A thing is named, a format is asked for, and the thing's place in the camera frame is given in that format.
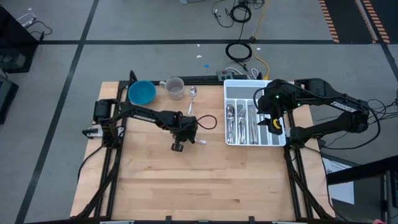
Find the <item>white cable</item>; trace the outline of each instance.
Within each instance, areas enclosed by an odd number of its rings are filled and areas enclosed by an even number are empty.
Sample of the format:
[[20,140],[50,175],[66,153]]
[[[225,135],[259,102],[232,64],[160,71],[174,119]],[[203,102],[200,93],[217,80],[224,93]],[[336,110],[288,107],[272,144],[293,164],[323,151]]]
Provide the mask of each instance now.
[[[233,67],[228,67],[228,68],[225,68],[225,70],[228,70],[228,69],[232,69],[232,70],[234,70],[235,72],[238,72],[240,75],[243,75],[243,73],[241,73],[238,69],[236,69],[236,68],[233,68]],[[257,76],[259,75],[259,71],[257,70],[257,69],[255,69],[255,68],[252,68],[251,69],[251,75],[252,75],[252,77],[253,78],[251,78],[249,75],[246,75],[247,77],[248,77],[248,79],[257,79]]]
[[18,18],[17,21],[20,20],[20,19],[22,19],[22,18],[25,17],[25,16],[28,16],[28,15],[32,15],[33,18],[32,18],[31,20],[27,21],[26,23],[22,24],[23,27],[25,27],[25,26],[27,26],[27,25],[31,25],[31,24],[35,21],[35,19],[36,19],[36,15],[35,15],[35,14],[33,14],[33,13],[27,13],[27,14],[21,16],[20,18]]
[[257,70],[257,69],[255,69],[255,68],[252,68],[251,70],[250,70],[250,72],[251,72],[251,75],[253,76],[253,78],[254,79],[257,79],[257,76],[259,76],[259,71]]
[[235,70],[235,71],[238,72],[239,74],[243,75],[243,74],[242,74],[238,69],[236,69],[236,68],[233,68],[233,67],[225,68],[225,70],[228,70],[228,69]]

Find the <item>wooden table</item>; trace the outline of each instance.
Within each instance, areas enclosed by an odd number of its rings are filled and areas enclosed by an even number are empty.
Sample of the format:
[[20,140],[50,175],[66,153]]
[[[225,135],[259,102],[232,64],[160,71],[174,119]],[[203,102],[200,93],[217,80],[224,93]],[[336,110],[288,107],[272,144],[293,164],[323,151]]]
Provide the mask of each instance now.
[[[152,123],[128,119],[112,219],[164,220],[171,215],[173,220],[247,221],[248,216],[255,216],[257,221],[295,220],[283,148],[228,146],[224,140],[223,86],[197,88],[193,114],[212,114],[218,119],[215,129],[198,129],[197,139],[206,140],[207,145],[186,142],[182,153],[174,152],[170,150],[174,140],[169,132]],[[117,89],[118,82],[104,82],[99,99],[115,98]],[[146,107],[186,114],[188,86],[185,91],[182,100],[173,101],[157,86],[155,100]],[[294,118],[296,126],[313,125],[308,106],[296,109]],[[204,126],[214,124],[211,118],[200,122]],[[100,139],[89,140],[86,156],[100,145]],[[314,139],[307,146],[318,149]],[[105,149],[82,169],[71,215],[82,211],[97,191],[104,155]],[[309,190],[334,216],[320,155],[302,149],[302,158]],[[302,194],[297,189],[305,217]],[[103,214],[107,201],[106,192]]]

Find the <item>cable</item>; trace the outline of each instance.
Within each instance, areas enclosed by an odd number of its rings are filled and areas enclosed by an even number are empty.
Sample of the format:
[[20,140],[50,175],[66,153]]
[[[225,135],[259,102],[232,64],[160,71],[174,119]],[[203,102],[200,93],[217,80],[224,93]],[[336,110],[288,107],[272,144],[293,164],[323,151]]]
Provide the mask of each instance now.
[[357,148],[359,148],[359,147],[362,147],[362,146],[365,146],[365,145],[369,144],[370,142],[374,141],[377,137],[379,137],[380,132],[381,132],[381,125],[380,125],[379,118],[377,117],[376,112],[374,112],[374,110],[373,110],[372,108],[368,108],[368,109],[369,109],[369,110],[372,112],[372,114],[374,115],[374,117],[375,117],[375,119],[376,119],[376,123],[377,123],[377,133],[376,133],[376,135],[375,135],[373,138],[371,138],[371,139],[368,140],[367,142],[362,143],[362,144],[360,144],[360,145],[358,145],[358,146],[355,146],[355,147],[346,147],[346,148],[330,148],[330,147],[328,147],[328,146],[323,146],[323,147],[324,147],[325,149],[332,149],[332,150],[350,150],[350,149],[357,149]]
[[102,144],[99,148],[97,148],[94,152],[92,152],[89,156],[87,156],[87,158],[81,163],[80,167],[79,167],[79,172],[77,173],[77,181],[79,182],[79,178],[80,178],[80,172],[81,169],[83,168],[83,166],[85,165],[86,161],[91,157],[94,156],[98,151],[100,151],[100,149],[102,149],[104,147],[105,144]]
[[[259,19],[259,23],[258,23],[258,25],[257,25],[256,32],[254,33],[254,35],[253,35],[252,37],[250,37],[250,46],[251,46],[252,43],[255,43],[255,41],[256,41],[256,36],[257,36],[257,33],[258,33],[259,28],[260,28],[260,26],[261,26],[261,23],[262,23],[262,20],[263,20],[263,18],[264,18],[264,15],[266,14],[266,11],[267,11],[267,9],[268,9],[269,1],[270,1],[270,0],[268,0],[267,2],[265,2],[265,0],[262,0],[263,5],[264,5],[264,3],[265,3],[265,6],[262,8],[261,17],[260,17],[260,19]],[[268,80],[268,79],[269,79],[270,70],[269,70],[269,66],[268,66],[267,62],[264,61],[262,58],[258,57],[255,50],[253,50],[253,55],[254,55],[254,57],[255,57],[257,60],[259,60],[261,63],[263,63],[264,66],[267,68],[267,74],[264,76],[263,79],[264,79],[264,80]]]
[[338,216],[340,216],[340,218],[342,218],[344,221],[347,221],[347,219],[346,219],[344,216],[342,216],[340,213],[338,213],[338,212],[336,211],[336,209],[334,208],[334,206],[331,204],[331,201],[330,201],[330,193],[329,193],[329,183],[328,183],[328,178],[326,177],[326,167],[325,167],[325,163],[323,162],[322,157],[321,157],[321,161],[322,161],[323,170],[325,171],[326,191],[328,192],[328,203],[329,203],[329,206],[331,207],[331,209],[333,209],[333,211],[334,211]]
[[[122,134],[124,133],[125,130],[126,130],[126,128],[124,128],[123,131],[121,131],[121,132],[118,134],[118,138],[122,136]],[[78,182],[79,182],[79,178],[80,178],[81,169],[82,169],[83,166],[85,165],[86,161],[87,161],[90,157],[94,156],[97,152],[99,152],[105,145],[106,145],[106,142],[103,143],[99,148],[97,148],[97,149],[96,149],[94,152],[92,152],[90,155],[88,155],[87,158],[81,163],[81,165],[80,165],[80,167],[79,167],[79,171],[78,171],[78,173],[77,173],[77,181],[78,181]]]
[[[391,112],[391,113],[386,112],[387,108],[389,108],[389,107],[395,105],[395,103],[396,103],[395,100],[394,100],[391,104],[389,104],[388,106],[386,106],[382,101],[380,101],[380,100],[378,100],[378,99],[370,99],[370,100],[368,100],[367,102],[369,103],[370,101],[377,101],[377,102],[379,102],[379,103],[382,105],[382,106],[380,106],[380,107],[378,107],[378,108],[372,108],[372,109],[374,109],[374,110],[375,110],[375,109],[383,108],[383,110],[377,111],[377,113],[376,113],[376,114],[379,114],[379,113],[382,113],[382,112],[383,112],[383,115],[379,118],[380,121],[385,120],[385,119],[392,119],[392,118],[395,118],[395,117],[398,116],[398,112]],[[335,117],[337,117],[337,116],[339,116],[339,115],[330,116],[330,117],[322,118],[322,119],[318,119],[318,120],[316,120],[316,121],[322,121],[322,120],[324,120],[324,119],[335,118]],[[342,137],[346,136],[347,134],[348,134],[348,133],[346,133],[346,134],[344,134],[344,135],[342,135],[342,136],[340,136],[340,137],[334,139],[333,142],[330,143],[330,144],[328,144],[326,147],[331,146],[336,140],[341,139]]]
[[328,144],[327,146],[320,146],[320,148],[331,146],[333,143],[335,143],[335,141],[337,141],[337,140],[339,140],[339,139],[345,137],[348,133],[349,133],[349,132],[345,133],[344,135],[342,135],[342,136],[340,136],[340,137],[335,138],[335,139],[334,139],[330,144]]
[[[52,34],[52,29],[50,28],[50,27],[48,27],[48,26],[46,26],[45,24],[44,24],[44,22],[42,22],[42,21],[35,21],[35,22],[33,22],[31,25],[29,25],[29,26],[27,26],[26,27],[26,29],[28,29],[28,28],[30,28],[30,27],[32,27],[34,24],[42,24],[45,28],[47,28],[50,32],[49,33],[44,33],[43,32],[43,35],[50,35],[50,34]],[[39,33],[39,34],[41,34],[41,32],[39,32],[39,31],[32,31],[32,32],[30,32],[30,34],[33,34],[33,33]]]
[[391,221],[391,220],[393,220],[393,219],[395,219],[395,218],[397,218],[398,217],[398,214],[397,215],[394,215],[393,217],[391,217],[390,219],[387,219],[384,223],[387,223],[387,221]]
[[325,172],[326,191],[327,191],[327,193],[328,193],[328,203],[329,203],[329,206],[330,206],[331,209],[332,209],[337,215],[339,215],[344,221],[347,221],[347,219],[346,219],[344,216],[342,216],[340,213],[338,213],[338,212],[335,210],[335,208],[333,207],[333,205],[331,204],[331,201],[330,201],[330,193],[329,193],[329,183],[328,183],[328,178],[326,177],[326,175],[327,175],[327,173],[326,173],[326,167],[325,167],[325,163],[323,162],[323,159],[322,159],[322,154],[323,154],[323,153],[320,152],[320,151],[318,151],[318,150],[316,150],[316,149],[312,149],[312,148],[310,148],[310,147],[307,147],[307,146],[304,146],[304,147],[307,148],[307,149],[309,149],[309,150],[312,150],[312,151],[318,153],[318,154],[321,156],[322,166],[323,166],[323,170],[324,170],[324,172]]
[[[239,41],[240,41],[240,38],[239,38],[239,40],[238,40],[237,42],[228,44],[228,45],[226,46],[226,48],[225,48],[225,54],[229,57],[229,59],[233,60],[234,62],[236,62],[236,63],[238,63],[240,66],[242,66],[243,70],[245,70],[245,71],[248,72],[248,68],[246,67],[245,64],[242,64],[242,62],[247,62],[247,61],[250,60],[251,55],[252,55],[252,50],[251,50],[251,48],[250,48],[250,46],[249,46],[248,44],[240,43]],[[236,58],[236,57],[232,56],[232,55],[229,53],[229,48],[232,47],[232,46],[234,46],[234,45],[242,45],[243,47],[247,48],[247,49],[249,50],[248,56],[246,56],[246,57],[241,57],[241,58]]]
[[[232,70],[234,70],[235,72],[238,72],[240,75],[243,75],[243,73],[241,73],[238,69],[236,69],[236,68],[234,68],[234,67],[225,68],[225,70],[228,70],[228,69],[232,69]],[[250,72],[251,72],[251,75],[254,77],[253,79],[256,79],[257,75],[259,74],[259,71],[258,71],[257,69],[255,69],[255,68],[252,68],[252,69],[250,70]]]
[[27,14],[21,16],[20,18],[16,19],[16,21],[18,21],[18,20],[20,20],[20,19],[22,19],[23,17],[28,16],[28,15],[32,15],[33,18],[32,18],[31,20],[27,21],[26,23],[22,24],[22,26],[23,26],[23,27],[25,27],[25,26],[30,26],[30,25],[33,24],[33,22],[36,20],[36,15],[33,14],[33,13],[27,13]]
[[200,1],[194,1],[194,2],[189,2],[189,1],[187,0],[187,3],[192,4],[192,3],[204,2],[204,1],[206,1],[206,0],[200,0]]
[[[232,20],[231,25],[229,25],[229,26],[224,26],[223,24],[221,24],[220,20],[218,20],[218,17],[221,17],[221,16],[217,15],[218,9],[214,10],[214,6],[215,6],[217,3],[221,2],[221,1],[225,1],[225,0],[219,0],[219,1],[213,3],[213,6],[211,7],[211,13],[216,17],[216,20],[217,20],[217,22],[218,22],[218,25],[220,25],[221,27],[224,27],[224,28],[230,28],[230,27],[232,27],[232,26],[234,25],[235,21]],[[225,14],[226,14],[227,16],[230,16],[231,13],[228,12],[228,10],[227,10],[226,8],[224,8],[224,10],[225,10]]]
[[339,116],[339,115],[330,116],[330,117],[327,117],[327,118],[316,119],[315,121],[323,121],[323,120],[330,119],[330,118],[335,118],[335,117],[338,117],[338,116]]
[[[244,17],[243,17],[243,19],[238,19],[238,18],[235,17],[234,12],[235,12],[235,10],[237,10],[237,9],[242,9],[242,10],[244,10]],[[243,25],[244,25],[245,23],[249,22],[249,20],[250,20],[250,18],[251,18],[251,10],[250,10],[250,8],[248,8],[248,7],[247,7],[246,5],[244,5],[244,4],[238,4],[238,5],[234,6],[234,7],[230,10],[229,16],[231,16],[231,18],[232,18],[233,21],[238,22],[238,23],[242,23],[242,27],[243,27]]]
[[253,5],[253,9],[260,9],[265,3],[266,0],[261,0],[261,2],[256,2],[256,0],[253,0],[252,2],[249,2],[249,4]]
[[[199,123],[199,121],[200,121],[202,118],[206,118],[206,117],[214,118],[214,120],[216,121],[216,123],[214,124],[213,127],[207,128],[207,127],[204,127],[202,124]],[[197,121],[198,121],[198,125],[201,126],[201,127],[204,128],[204,129],[206,129],[206,130],[212,130],[212,129],[215,129],[215,128],[217,127],[217,118],[216,118],[215,116],[213,116],[213,115],[209,115],[209,114],[208,114],[208,115],[201,116],[199,119],[197,119]]]

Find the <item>blue bowl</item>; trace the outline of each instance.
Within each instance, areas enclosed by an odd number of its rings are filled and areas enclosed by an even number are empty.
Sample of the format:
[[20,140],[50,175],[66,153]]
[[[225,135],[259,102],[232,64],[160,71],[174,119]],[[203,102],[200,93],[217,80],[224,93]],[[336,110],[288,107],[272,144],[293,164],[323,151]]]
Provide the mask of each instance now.
[[137,81],[130,86],[127,95],[131,103],[144,105],[155,98],[156,87],[150,81]]

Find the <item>utensil organizer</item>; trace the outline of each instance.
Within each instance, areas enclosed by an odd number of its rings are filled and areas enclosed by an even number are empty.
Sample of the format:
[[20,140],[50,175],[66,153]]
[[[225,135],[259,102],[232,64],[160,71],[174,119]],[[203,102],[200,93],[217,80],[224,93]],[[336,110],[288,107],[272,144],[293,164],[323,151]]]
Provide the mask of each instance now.
[[[286,144],[285,127],[283,118],[279,118],[282,125],[283,133],[281,135],[271,134],[268,127],[257,125],[258,122],[264,118],[270,118],[269,114],[257,114],[257,109],[254,106],[253,94],[262,87],[265,87],[271,81],[268,80],[225,80],[224,81],[224,121],[225,121],[225,143],[230,146],[284,146]],[[263,91],[256,95],[256,101],[260,98]],[[227,106],[234,107],[234,141],[228,142],[228,119],[227,119]],[[250,142],[249,138],[249,113],[252,107],[254,113],[254,121],[257,129],[258,144]],[[242,109],[246,110],[245,114],[245,140],[244,144],[238,143],[238,118]]]

